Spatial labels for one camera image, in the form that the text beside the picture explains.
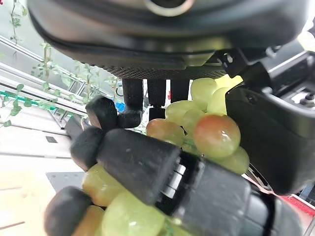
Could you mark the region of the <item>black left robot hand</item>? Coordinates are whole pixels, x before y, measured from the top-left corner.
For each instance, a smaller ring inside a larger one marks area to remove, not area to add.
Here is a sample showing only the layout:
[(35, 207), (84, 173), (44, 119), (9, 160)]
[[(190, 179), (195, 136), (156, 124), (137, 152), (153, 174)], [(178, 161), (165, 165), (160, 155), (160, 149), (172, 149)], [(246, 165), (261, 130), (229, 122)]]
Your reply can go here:
[[(315, 54), (297, 40), (308, 0), (30, 0), (31, 21), (50, 45), (123, 81), (126, 110), (92, 100), (92, 127), (71, 147), (84, 170), (99, 163), (150, 209), (196, 236), (300, 236), (280, 196), (315, 179)], [(252, 168), (271, 187), (132, 131), (143, 89), (162, 114), (161, 80), (185, 98), (189, 81), (241, 76), (226, 94)]]

